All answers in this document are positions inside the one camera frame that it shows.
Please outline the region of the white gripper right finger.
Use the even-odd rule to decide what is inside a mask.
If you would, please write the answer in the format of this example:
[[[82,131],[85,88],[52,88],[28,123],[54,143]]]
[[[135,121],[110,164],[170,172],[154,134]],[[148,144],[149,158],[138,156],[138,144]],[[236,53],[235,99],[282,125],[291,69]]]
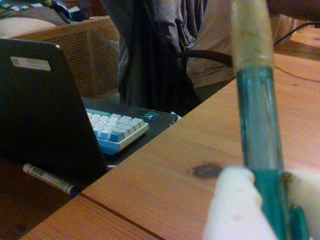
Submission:
[[[320,238],[320,173],[290,169],[285,173],[289,229],[293,240]]]

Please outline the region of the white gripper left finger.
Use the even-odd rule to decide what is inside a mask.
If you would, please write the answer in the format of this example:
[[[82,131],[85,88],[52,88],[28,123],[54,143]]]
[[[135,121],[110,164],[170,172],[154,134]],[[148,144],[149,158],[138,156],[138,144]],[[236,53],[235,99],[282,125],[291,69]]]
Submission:
[[[204,240],[276,240],[262,212],[254,174],[229,166],[219,175],[208,211]]]

